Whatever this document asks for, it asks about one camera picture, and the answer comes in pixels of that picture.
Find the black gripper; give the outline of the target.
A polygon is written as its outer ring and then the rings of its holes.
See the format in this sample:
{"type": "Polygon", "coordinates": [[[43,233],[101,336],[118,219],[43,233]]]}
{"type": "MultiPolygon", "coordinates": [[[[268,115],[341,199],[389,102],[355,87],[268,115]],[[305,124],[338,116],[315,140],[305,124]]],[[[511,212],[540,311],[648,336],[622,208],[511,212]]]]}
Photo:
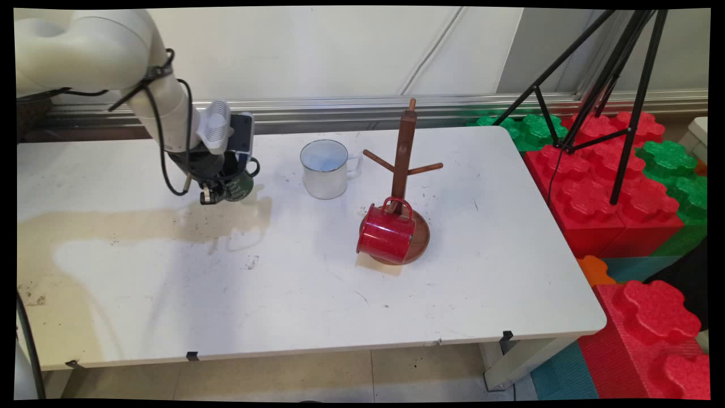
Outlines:
{"type": "Polygon", "coordinates": [[[236,151],[225,151],[215,155],[207,150],[194,148],[189,154],[170,152],[169,158],[185,174],[199,183],[202,206],[214,206],[229,197],[227,183],[242,176],[250,155],[236,151]]]}

